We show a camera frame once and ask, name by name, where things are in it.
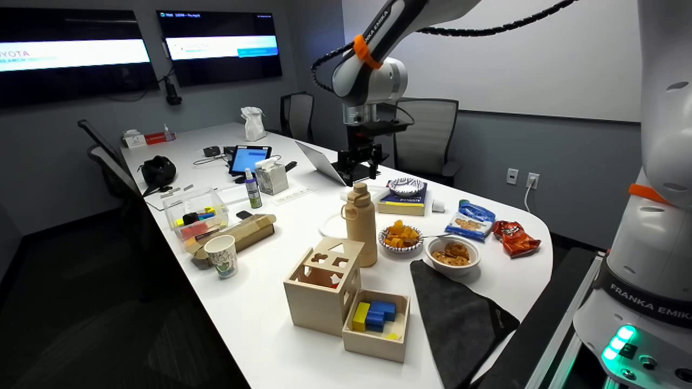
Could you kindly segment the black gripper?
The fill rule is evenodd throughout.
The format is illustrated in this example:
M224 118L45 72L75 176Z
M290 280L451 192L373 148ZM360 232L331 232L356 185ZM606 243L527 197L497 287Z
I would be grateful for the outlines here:
M378 121L364 125L348 125L348 148L336 154L334 170L346 185L358 180L373 180L378 176L378 165L386 160L383 148L373 144L375 137L405 132L402 121Z

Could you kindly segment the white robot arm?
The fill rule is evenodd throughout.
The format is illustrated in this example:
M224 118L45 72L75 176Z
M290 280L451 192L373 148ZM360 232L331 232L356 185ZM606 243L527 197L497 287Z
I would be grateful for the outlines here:
M573 317L610 380L692 389L692 0L343 0L353 50L334 92L636 121L642 170L592 293Z

